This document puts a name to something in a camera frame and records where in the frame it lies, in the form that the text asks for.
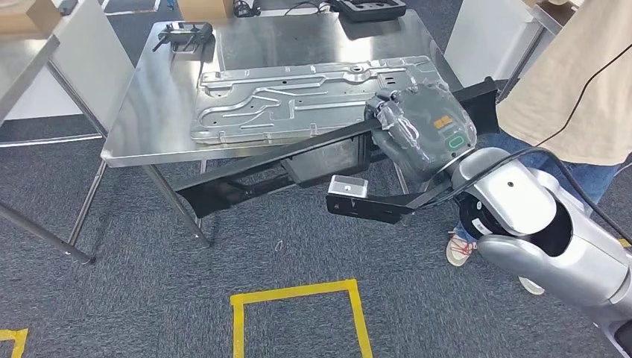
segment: gray carpet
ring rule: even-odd
[[[458,1],[408,3],[444,47]],[[163,4],[110,21],[135,63],[151,23],[170,18]],[[0,135],[89,131],[75,117],[55,121],[9,122]],[[102,145],[2,149],[0,198],[68,236]],[[159,168],[171,181],[196,170]],[[399,192],[389,163],[364,176],[376,193]],[[623,172],[603,200],[627,230],[631,184]],[[403,227],[332,216],[325,192],[290,189],[210,216],[214,245],[202,249],[142,170],[108,169],[78,244],[92,266],[0,222],[0,329],[29,328],[24,357],[231,357],[231,295],[355,278],[375,357],[616,357],[580,313],[529,295],[480,256],[450,266],[454,207]],[[244,331],[246,357],[360,356],[340,292],[248,304]],[[0,357],[9,351],[0,343]]]

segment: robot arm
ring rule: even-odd
[[[624,357],[632,356],[631,257],[555,178],[518,160],[490,172],[509,153],[474,150],[469,116],[441,86],[382,90],[365,116],[382,123],[374,142],[409,177],[433,182],[435,190],[379,198],[367,194],[366,181],[336,175],[330,212],[392,223],[441,204],[445,189],[465,188],[461,222],[478,238],[483,257],[580,308]]]

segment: yellow tape square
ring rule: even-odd
[[[28,328],[24,330],[0,330],[0,341],[13,341],[11,358],[20,358],[24,353]]]
[[[364,322],[360,292],[358,291],[358,281],[342,280],[335,282],[316,283],[313,285],[287,287],[284,289],[271,289],[251,293],[239,293],[230,296],[230,304],[233,306],[233,357],[244,357],[244,305],[256,302],[272,300],[282,300],[284,298],[294,298],[320,293],[330,293],[348,291],[351,311],[353,313],[353,323],[355,333],[358,335],[358,344],[363,358],[373,358],[367,325]]]

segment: metal plate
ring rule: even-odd
[[[441,78],[426,56],[203,73],[191,138],[218,144],[316,136],[363,120],[383,87]]]

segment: table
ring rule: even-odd
[[[22,93],[29,87],[33,79],[35,79],[35,76],[44,66],[47,66],[53,77],[55,77],[61,87],[68,93],[76,105],[82,109],[88,120],[94,125],[97,132],[99,132],[98,137],[105,137],[106,131],[51,59],[59,44],[60,42],[55,35],[38,40],[21,37],[0,37],[0,125]],[[49,139],[37,139],[34,141],[24,141],[22,143],[11,143],[7,146],[27,145],[29,142],[38,142],[41,144],[47,140]],[[63,139],[54,139],[52,142],[63,142]],[[59,248],[80,262],[89,263],[91,262],[91,258],[84,252],[76,249],[75,244],[83,227],[83,221],[86,218],[88,209],[92,204],[96,189],[101,182],[101,176],[105,168],[105,163],[101,162],[68,242],[55,236],[44,227],[41,227],[36,222],[31,221],[23,214],[2,202],[0,202],[0,216],[29,231],[33,235],[38,236],[54,247]]]
[[[522,73],[535,49],[542,41],[545,31],[550,32],[553,36],[557,36],[574,14],[574,7],[570,3],[553,5],[545,1],[533,6],[531,15],[537,20],[538,28],[524,54],[522,54],[518,65],[512,71],[511,76],[509,76],[507,83],[500,92],[498,101],[505,99],[514,86],[516,86],[520,73]]]
[[[110,167],[143,166],[205,245],[208,241],[199,221],[186,212],[155,165],[199,160],[203,172],[206,160],[262,154],[295,139],[223,145],[193,142],[189,128],[201,72],[425,55],[432,59],[452,90],[461,88],[412,10],[397,20],[364,24],[348,23],[337,13],[215,20],[215,46],[206,49],[202,60],[201,49],[194,54],[172,54],[168,46],[162,46],[152,52],[157,34],[166,24],[154,24],[149,34],[101,158]]]

